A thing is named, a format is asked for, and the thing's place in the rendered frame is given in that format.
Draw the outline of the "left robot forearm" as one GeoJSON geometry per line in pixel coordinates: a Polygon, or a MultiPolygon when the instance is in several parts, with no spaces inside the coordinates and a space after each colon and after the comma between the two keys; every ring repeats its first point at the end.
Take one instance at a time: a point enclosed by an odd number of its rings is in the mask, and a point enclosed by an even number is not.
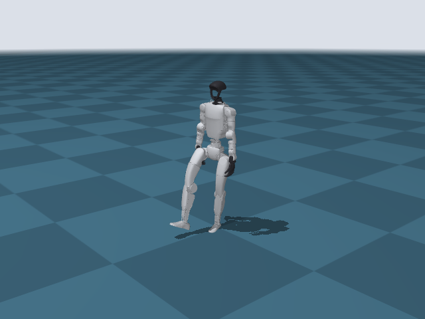
{"type": "Polygon", "coordinates": [[[229,157],[230,156],[233,157],[233,161],[237,159],[237,156],[236,156],[236,134],[235,134],[235,132],[232,133],[232,140],[228,141],[228,154],[229,154],[229,157]]]}

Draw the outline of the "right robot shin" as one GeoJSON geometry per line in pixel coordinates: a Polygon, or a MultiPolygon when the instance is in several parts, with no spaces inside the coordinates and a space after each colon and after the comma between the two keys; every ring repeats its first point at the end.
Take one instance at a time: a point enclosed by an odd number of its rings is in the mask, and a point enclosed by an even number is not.
{"type": "Polygon", "coordinates": [[[181,207],[182,207],[182,213],[181,213],[181,220],[187,224],[188,218],[189,218],[189,212],[191,210],[191,207],[193,205],[193,201],[195,199],[194,194],[190,194],[187,192],[187,186],[184,185],[183,187],[183,193],[182,193],[182,201],[181,201],[181,207]]]}

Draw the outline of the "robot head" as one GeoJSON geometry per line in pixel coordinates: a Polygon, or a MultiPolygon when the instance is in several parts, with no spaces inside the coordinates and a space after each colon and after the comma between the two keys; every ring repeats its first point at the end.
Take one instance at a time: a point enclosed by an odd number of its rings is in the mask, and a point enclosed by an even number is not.
{"type": "MultiPolygon", "coordinates": [[[[209,85],[209,88],[211,90],[211,98],[214,100],[214,102],[212,104],[218,105],[219,104],[218,102],[223,103],[222,98],[219,97],[219,96],[220,96],[221,91],[226,89],[226,84],[224,82],[218,80],[218,81],[212,82],[209,85]],[[216,90],[218,92],[217,96],[213,96],[213,90],[216,90]]],[[[220,103],[220,104],[222,104],[222,103],[220,103]]]]}

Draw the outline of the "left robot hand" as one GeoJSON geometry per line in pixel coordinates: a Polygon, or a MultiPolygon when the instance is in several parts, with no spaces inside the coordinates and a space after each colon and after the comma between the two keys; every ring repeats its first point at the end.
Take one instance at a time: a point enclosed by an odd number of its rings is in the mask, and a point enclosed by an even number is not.
{"type": "Polygon", "coordinates": [[[230,156],[229,157],[229,162],[230,162],[229,168],[225,171],[225,173],[228,172],[228,174],[225,175],[225,177],[229,177],[229,176],[231,176],[234,173],[234,168],[235,168],[235,164],[234,163],[236,162],[236,160],[233,161],[233,157],[230,156]]]}

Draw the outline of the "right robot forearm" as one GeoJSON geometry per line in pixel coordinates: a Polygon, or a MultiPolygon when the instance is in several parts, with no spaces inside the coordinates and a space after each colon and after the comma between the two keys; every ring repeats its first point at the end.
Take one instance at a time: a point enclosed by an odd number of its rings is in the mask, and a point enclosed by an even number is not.
{"type": "Polygon", "coordinates": [[[196,139],[195,149],[196,149],[196,146],[202,147],[204,134],[205,134],[204,132],[197,130],[197,139],[196,139]]]}

